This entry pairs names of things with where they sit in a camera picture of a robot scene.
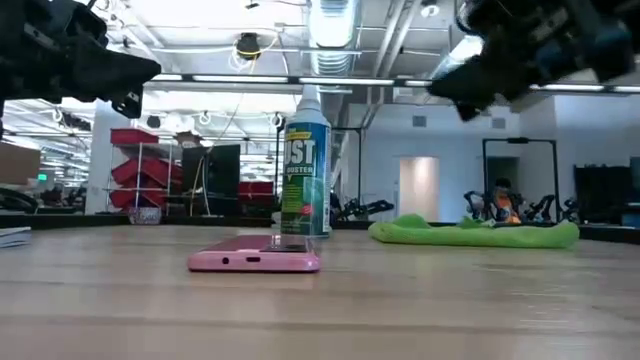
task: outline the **spray can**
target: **spray can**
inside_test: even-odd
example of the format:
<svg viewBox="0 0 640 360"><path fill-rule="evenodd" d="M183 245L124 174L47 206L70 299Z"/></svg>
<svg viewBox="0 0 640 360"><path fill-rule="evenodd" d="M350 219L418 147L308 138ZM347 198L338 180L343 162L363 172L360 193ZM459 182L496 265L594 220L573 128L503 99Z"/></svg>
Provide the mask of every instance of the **spray can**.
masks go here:
<svg viewBox="0 0 640 360"><path fill-rule="evenodd" d="M285 127L282 182L283 234L328 236L331 124L315 87L305 86L295 117Z"/></svg>

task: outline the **smartphone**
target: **smartphone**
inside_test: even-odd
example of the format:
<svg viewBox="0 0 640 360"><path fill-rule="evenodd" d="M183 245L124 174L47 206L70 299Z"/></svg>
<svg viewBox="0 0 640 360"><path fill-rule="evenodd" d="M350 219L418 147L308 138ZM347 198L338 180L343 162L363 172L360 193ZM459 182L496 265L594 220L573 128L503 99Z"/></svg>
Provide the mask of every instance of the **smartphone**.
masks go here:
<svg viewBox="0 0 640 360"><path fill-rule="evenodd" d="M189 256L191 271L317 272L320 257L304 236L242 235Z"/></svg>

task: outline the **green cloth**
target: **green cloth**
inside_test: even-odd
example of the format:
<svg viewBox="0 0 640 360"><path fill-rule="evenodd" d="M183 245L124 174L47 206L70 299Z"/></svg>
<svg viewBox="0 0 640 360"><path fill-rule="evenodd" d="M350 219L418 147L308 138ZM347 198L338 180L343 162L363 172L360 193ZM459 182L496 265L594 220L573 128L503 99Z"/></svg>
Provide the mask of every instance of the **green cloth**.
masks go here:
<svg viewBox="0 0 640 360"><path fill-rule="evenodd" d="M389 244L568 248L580 237L578 226L563 222L549 228L514 226L493 228L465 219L457 226L431 227L419 215L404 215L392 223L369 227L374 239Z"/></svg>

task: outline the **fluorescent light fixture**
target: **fluorescent light fixture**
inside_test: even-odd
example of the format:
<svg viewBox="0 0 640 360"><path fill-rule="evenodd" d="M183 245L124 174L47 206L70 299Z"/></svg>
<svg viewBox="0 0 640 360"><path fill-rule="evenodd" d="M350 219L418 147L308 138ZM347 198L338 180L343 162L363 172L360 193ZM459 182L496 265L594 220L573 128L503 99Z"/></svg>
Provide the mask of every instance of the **fluorescent light fixture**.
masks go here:
<svg viewBox="0 0 640 360"><path fill-rule="evenodd" d="M310 85L371 85L371 86L390 86L393 85L392 79L366 79L366 78L311 78L301 77L300 84Z"/></svg>
<svg viewBox="0 0 640 360"><path fill-rule="evenodd" d="M245 140L242 137L223 137L223 138L218 139L217 136L203 136L202 138L203 138L203 140L212 140L212 141L218 141L218 142L233 142L233 143L236 143L236 144L244 144L245 143ZM275 143L276 142L276 138L251 137L251 141L252 142L273 142L273 143Z"/></svg>
<svg viewBox="0 0 640 360"><path fill-rule="evenodd" d="M58 167L72 167L75 169L79 169L79 170L84 170L84 171L89 171L89 167L88 166L82 166L82 165L77 165L74 164L72 162L67 162L67 161L42 161L40 164L42 165L48 165L48 166L58 166Z"/></svg>
<svg viewBox="0 0 640 360"><path fill-rule="evenodd" d="M160 74L153 78L154 81L181 81L182 75L178 74Z"/></svg>
<svg viewBox="0 0 640 360"><path fill-rule="evenodd" d="M219 83L278 83L286 84L289 79L284 76L233 76L233 75L194 75L193 80Z"/></svg>
<svg viewBox="0 0 640 360"><path fill-rule="evenodd" d="M573 84L549 84L542 87L538 87L541 90L551 91L602 91L604 86L602 85L573 85Z"/></svg>
<svg viewBox="0 0 640 360"><path fill-rule="evenodd" d="M428 80L407 80L404 82L405 86L408 87L427 87L431 85L431 81Z"/></svg>
<svg viewBox="0 0 640 360"><path fill-rule="evenodd" d="M47 138L56 138L56 137L69 137L67 134L62 133L32 133L32 132L16 132L16 136L26 136L26 137L47 137Z"/></svg>
<svg viewBox="0 0 640 360"><path fill-rule="evenodd" d="M640 94L640 86L614 86L614 92Z"/></svg>
<svg viewBox="0 0 640 360"><path fill-rule="evenodd" d="M451 60L463 63L474 55L480 55L484 41L478 36L465 35L458 45L451 51L449 58Z"/></svg>

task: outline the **wooden table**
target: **wooden table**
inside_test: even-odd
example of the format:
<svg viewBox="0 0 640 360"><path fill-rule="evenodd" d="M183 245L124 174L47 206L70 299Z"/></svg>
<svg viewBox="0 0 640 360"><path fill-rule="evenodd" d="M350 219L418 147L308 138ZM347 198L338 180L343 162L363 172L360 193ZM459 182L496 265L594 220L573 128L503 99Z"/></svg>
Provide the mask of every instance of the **wooden table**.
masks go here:
<svg viewBox="0 0 640 360"><path fill-rule="evenodd" d="M323 243L304 274L190 274L260 229L34 233L0 251L0 359L639 359L640 247Z"/></svg>

